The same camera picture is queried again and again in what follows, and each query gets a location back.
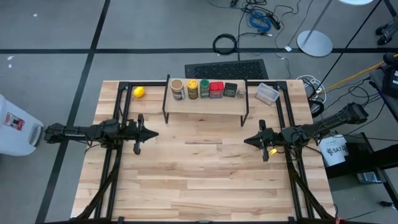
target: white cable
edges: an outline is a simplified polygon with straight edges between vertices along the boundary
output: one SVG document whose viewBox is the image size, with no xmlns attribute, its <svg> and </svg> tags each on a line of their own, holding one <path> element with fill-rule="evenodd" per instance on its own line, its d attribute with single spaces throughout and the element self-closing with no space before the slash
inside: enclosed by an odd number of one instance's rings
<svg viewBox="0 0 398 224">
<path fill-rule="evenodd" d="M 312 75 L 302 75 L 296 78 L 296 80 L 302 80 L 303 78 L 306 78 L 307 80 L 310 81 L 310 83 L 315 87 L 315 89 L 317 90 L 317 93 L 319 93 L 320 91 L 324 90 L 325 87 L 321 84 L 321 82 L 319 80 L 317 80 L 315 77 L 313 77 Z M 306 84 L 304 82 L 304 88 L 307 87 L 311 87 L 310 85 Z M 323 99 L 322 103 L 325 104 L 326 102 L 326 92 L 323 93 L 325 95 L 325 99 Z M 311 110 L 311 112 L 314 112 L 315 110 L 317 110 L 319 108 L 319 106 L 317 105 L 314 109 Z"/>
</svg>

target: green can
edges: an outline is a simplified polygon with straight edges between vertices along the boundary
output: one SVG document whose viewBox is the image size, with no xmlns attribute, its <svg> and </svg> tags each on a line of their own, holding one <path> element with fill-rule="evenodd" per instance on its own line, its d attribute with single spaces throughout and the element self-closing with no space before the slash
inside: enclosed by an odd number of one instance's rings
<svg viewBox="0 0 398 224">
<path fill-rule="evenodd" d="M 208 98 L 210 95 L 209 80 L 200 81 L 200 98 Z"/>
</svg>

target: wooden table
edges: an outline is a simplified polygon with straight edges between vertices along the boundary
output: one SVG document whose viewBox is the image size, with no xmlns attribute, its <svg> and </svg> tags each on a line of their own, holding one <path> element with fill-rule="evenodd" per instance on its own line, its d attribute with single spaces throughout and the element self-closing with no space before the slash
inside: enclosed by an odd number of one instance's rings
<svg viewBox="0 0 398 224">
<path fill-rule="evenodd" d="M 295 123 L 312 123 L 302 81 L 287 80 L 287 84 Z M 116 81 L 103 83 L 94 123 L 112 117 L 117 88 Z M 146 87 L 144 97 L 132 100 L 129 119 L 143 113 L 146 128 L 157 131 L 159 136 L 141 144 L 140 156 L 132 151 L 133 141 L 124 144 L 113 219 L 287 221 L 287 217 L 294 217 L 285 156 L 274 154 L 263 162 L 261 151 L 243 143 L 257 133 L 259 119 L 280 131 L 276 105 L 268 106 L 256 99 L 255 92 L 256 87 L 249 86 L 250 113 L 244 127 L 239 126 L 236 116 L 214 114 L 170 114 L 165 124 L 164 87 Z M 71 217 L 82 212 L 97 192 L 105 151 L 95 147 L 87 152 Z M 304 149 L 303 161 L 310 190 L 334 215 L 321 156 Z M 102 217 L 107 204 L 108 194 Z"/>
</svg>

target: floor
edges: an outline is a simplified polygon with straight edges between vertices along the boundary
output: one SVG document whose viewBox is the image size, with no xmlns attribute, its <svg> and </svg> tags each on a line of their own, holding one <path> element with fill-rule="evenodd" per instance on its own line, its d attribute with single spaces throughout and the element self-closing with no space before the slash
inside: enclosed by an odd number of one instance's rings
<svg viewBox="0 0 398 224">
<path fill-rule="evenodd" d="M 300 2 L 297 15 L 283 17 L 286 28 L 277 39 L 279 47 L 284 47 L 292 39 L 310 1 Z M 217 6 L 229 4 L 227 0 L 211 2 Z M 326 2 L 317 0 L 312 3 L 298 34 L 311 28 Z M 340 52 L 344 54 L 333 67 L 325 86 L 380 62 L 383 53 L 375 50 L 377 37 L 374 30 L 391 19 L 383 2 L 345 49 L 378 2 L 375 0 L 366 6 L 354 7 L 333 1 L 317 30 L 331 38 L 335 50 L 323 58 L 298 53 L 295 36 L 290 44 L 293 51 L 279 54 L 288 58 L 291 78 L 313 75 L 321 80 L 338 60 Z M 104 6 L 107 8 L 108 4 L 109 9 L 103 13 L 106 17 L 100 18 Z M 273 9 L 277 4 L 295 9 L 297 0 L 268 0 L 266 8 Z M 398 9 L 398 2 L 392 1 L 392 4 Z M 278 8 L 276 14 L 281 15 L 286 10 Z M 0 93 L 45 125 L 74 123 L 87 126 L 93 121 L 103 80 L 159 80 L 165 79 L 166 74 L 184 77 L 185 64 L 236 60 L 236 54 L 219 56 L 212 53 L 211 45 L 217 35 L 236 35 L 241 15 L 238 10 L 217 8 L 208 1 L 199 0 L 2 0 Z M 241 32 L 255 30 L 243 22 Z M 274 49 L 278 31 L 273 28 L 271 34 L 272 37 L 243 37 L 241 47 Z M 227 47 L 229 42 L 221 42 L 220 46 Z M 398 38 L 385 47 L 398 48 Z M 130 51 L 118 54 L 117 49 Z M 260 56 L 241 54 L 242 60 L 252 58 L 264 59 L 270 79 L 289 77 L 286 60 L 269 53 Z M 369 93 L 375 93 L 368 84 L 364 88 Z M 326 106 L 346 91 L 344 88 L 328 94 Z M 362 99 L 345 96 L 324 116 L 337 112 L 352 101 L 363 102 Z M 373 118 L 381 106 L 382 101 L 377 101 L 366 107 L 366 111 Z M 347 133 L 354 128 L 346 125 L 337 131 Z M 363 131 L 374 138 L 398 139 L 394 134 L 397 128 L 398 124 L 390 112 L 384 109 L 376 122 L 357 132 Z M 392 144 L 385 141 L 371 143 L 375 149 Z M 0 184 L 1 223 L 36 221 L 58 147 L 58 144 L 42 142 L 28 156 L 0 155 L 0 179 L 3 180 Z M 70 217 L 84 148 L 84 145 L 72 142 L 68 145 L 46 222 Z M 397 170 L 388 170 L 387 173 L 398 186 Z M 381 208 L 377 204 L 380 200 L 389 201 L 383 186 L 359 185 L 353 177 L 330 180 L 330 185 L 339 216 L 349 218 L 378 210 L 354 220 L 396 222 L 397 211 Z"/>
</svg>

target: white lamp base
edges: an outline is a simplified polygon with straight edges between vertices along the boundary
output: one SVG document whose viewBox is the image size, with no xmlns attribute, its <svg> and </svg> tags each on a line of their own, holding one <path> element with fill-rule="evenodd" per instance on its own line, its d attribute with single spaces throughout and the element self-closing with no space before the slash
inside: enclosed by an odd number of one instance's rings
<svg viewBox="0 0 398 224">
<path fill-rule="evenodd" d="M 298 35 L 298 47 L 300 47 L 304 53 L 314 57 L 324 57 L 330 54 L 333 50 L 333 44 L 327 35 L 319 31 L 314 30 L 310 38 L 307 40 L 307 43 L 304 44 L 304 40 L 307 38 L 309 32 L 309 30 L 306 30 Z"/>
</svg>

